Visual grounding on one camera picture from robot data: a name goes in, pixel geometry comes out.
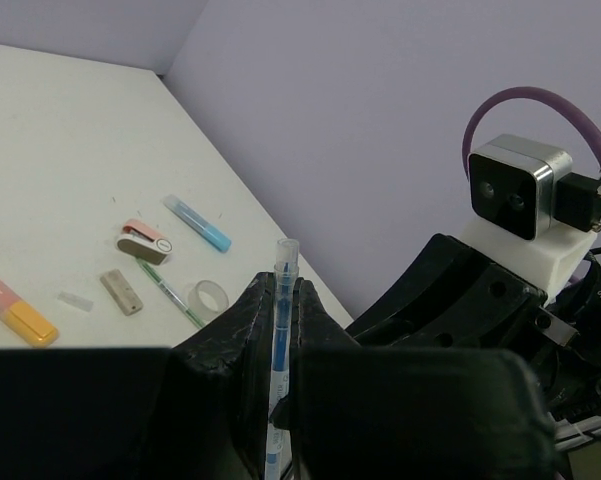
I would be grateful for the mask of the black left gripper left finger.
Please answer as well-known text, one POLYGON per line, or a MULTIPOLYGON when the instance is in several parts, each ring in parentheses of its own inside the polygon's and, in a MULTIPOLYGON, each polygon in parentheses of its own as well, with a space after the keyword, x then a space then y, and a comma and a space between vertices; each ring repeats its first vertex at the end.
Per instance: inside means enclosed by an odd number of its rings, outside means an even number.
POLYGON ((273 327, 273 276, 174 348, 167 438, 170 479, 259 479, 273 327))

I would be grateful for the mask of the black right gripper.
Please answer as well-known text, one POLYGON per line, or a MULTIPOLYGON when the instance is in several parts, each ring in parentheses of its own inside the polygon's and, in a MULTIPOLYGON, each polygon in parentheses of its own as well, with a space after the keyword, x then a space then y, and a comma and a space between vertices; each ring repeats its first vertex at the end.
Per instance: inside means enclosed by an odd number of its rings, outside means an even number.
POLYGON ((458 239, 434 235, 347 331, 348 370, 362 378, 477 380, 527 369, 570 377, 573 357, 546 337, 549 296, 458 239))

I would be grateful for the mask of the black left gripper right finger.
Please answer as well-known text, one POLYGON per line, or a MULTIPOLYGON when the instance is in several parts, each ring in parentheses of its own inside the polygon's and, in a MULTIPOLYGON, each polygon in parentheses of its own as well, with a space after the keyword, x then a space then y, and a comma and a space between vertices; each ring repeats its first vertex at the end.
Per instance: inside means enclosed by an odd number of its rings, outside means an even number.
POLYGON ((506 350, 366 347, 296 290, 279 422, 298 479, 551 479, 554 427, 506 350))

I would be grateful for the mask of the blue gel pen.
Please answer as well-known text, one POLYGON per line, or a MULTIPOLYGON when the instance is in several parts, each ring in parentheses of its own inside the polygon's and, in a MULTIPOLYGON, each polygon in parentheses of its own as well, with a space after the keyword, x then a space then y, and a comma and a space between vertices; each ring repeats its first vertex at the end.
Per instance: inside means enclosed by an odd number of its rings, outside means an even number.
POLYGON ((277 242, 274 264, 273 333, 264 478, 279 479, 285 446, 284 431, 275 427, 272 415, 288 394, 289 342, 293 291, 299 274, 299 241, 284 238, 277 242))

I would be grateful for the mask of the green gel pen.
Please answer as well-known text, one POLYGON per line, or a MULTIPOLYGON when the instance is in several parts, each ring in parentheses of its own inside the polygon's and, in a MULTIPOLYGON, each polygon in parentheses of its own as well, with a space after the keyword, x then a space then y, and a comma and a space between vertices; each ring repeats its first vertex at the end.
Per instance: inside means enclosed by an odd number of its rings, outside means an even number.
POLYGON ((176 293, 175 289, 172 288, 164 278, 154 269, 154 267, 142 260, 136 258, 136 263, 141 270, 148 276, 148 278, 159 288, 159 290, 169 299, 169 301, 198 329, 202 329, 205 326, 203 320, 201 320, 193 310, 180 298, 176 293))

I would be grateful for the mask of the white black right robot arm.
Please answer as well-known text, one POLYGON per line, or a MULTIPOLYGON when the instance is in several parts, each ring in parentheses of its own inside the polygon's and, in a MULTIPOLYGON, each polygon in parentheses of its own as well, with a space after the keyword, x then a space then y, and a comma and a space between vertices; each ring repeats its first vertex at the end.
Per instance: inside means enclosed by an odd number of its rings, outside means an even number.
POLYGON ((601 414, 601 265, 556 296, 510 251, 438 234, 347 329, 361 345, 412 355, 405 379, 426 479, 544 479, 558 421, 601 414))

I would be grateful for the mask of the clear tape roll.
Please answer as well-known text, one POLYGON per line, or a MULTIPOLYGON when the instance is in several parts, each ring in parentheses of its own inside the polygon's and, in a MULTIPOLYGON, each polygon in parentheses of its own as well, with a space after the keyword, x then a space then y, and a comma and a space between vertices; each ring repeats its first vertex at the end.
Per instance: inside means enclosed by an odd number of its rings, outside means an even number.
POLYGON ((229 308, 229 298, 224 289, 210 280, 201 280, 191 287, 187 302, 204 322, 214 320, 229 308))

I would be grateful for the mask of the grey eraser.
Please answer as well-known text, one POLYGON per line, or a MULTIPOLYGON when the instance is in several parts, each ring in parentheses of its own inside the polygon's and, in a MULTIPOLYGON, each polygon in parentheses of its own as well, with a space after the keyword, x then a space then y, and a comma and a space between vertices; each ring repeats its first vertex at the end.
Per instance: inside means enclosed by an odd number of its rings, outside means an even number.
POLYGON ((103 273, 100 282, 125 316, 139 313, 144 304, 120 270, 103 273))

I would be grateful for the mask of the blue highlighter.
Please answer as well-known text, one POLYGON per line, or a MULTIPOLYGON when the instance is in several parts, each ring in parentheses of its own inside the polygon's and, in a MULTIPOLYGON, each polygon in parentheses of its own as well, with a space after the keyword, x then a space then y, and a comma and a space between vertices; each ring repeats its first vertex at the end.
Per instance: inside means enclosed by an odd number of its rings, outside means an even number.
POLYGON ((195 231, 210 245, 221 253, 229 251, 232 241, 222 231, 209 223, 204 217, 193 210, 175 195, 168 195, 162 199, 163 205, 177 218, 195 231))

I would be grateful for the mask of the pink beige mini stapler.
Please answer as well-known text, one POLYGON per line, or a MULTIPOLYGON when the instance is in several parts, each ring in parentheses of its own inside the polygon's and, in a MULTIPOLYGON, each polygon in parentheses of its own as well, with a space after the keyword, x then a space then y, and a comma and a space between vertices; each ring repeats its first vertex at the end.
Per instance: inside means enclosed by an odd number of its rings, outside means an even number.
POLYGON ((137 219, 129 219, 122 226, 116 247, 152 265, 161 265, 173 252, 169 239, 137 219))

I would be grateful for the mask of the small clear pen cap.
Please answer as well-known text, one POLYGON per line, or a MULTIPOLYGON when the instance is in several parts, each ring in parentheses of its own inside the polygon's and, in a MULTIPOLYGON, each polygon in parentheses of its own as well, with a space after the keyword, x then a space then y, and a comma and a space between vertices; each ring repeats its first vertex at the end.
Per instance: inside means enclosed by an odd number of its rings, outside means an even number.
POLYGON ((86 313, 91 312, 94 307, 93 301, 65 291, 59 292, 57 295, 57 299, 73 308, 76 308, 86 313))

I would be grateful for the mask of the orange pink highlighter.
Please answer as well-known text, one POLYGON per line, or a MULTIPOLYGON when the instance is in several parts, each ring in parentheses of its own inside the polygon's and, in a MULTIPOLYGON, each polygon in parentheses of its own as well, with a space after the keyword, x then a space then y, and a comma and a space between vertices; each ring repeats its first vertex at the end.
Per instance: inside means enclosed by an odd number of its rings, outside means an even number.
POLYGON ((59 337, 57 328, 1 279, 0 320, 34 348, 47 347, 59 337))

